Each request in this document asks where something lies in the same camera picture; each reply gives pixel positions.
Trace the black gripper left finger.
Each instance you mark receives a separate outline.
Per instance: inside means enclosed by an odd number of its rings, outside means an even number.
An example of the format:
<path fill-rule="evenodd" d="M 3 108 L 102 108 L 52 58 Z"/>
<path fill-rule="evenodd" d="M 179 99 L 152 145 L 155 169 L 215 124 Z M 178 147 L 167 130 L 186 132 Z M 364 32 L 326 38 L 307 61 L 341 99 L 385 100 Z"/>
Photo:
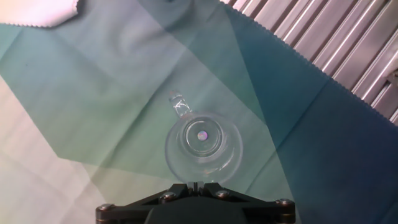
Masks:
<path fill-rule="evenodd" d="M 173 184 L 169 189 L 128 205 L 105 203 L 96 208 L 95 223 L 144 223 L 154 208 L 191 196 L 195 196 L 194 182 Z"/>

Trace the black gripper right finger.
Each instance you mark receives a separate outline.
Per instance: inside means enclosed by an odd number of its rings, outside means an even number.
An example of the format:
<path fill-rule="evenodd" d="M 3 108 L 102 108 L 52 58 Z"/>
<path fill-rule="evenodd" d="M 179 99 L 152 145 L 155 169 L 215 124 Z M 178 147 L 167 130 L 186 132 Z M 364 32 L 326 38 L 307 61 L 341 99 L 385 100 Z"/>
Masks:
<path fill-rule="evenodd" d="M 219 183 L 196 183 L 200 199 L 219 202 L 217 210 L 233 208 L 241 212 L 248 223 L 295 223 L 295 202 L 287 198 L 274 201 L 260 200 L 222 187 Z"/>

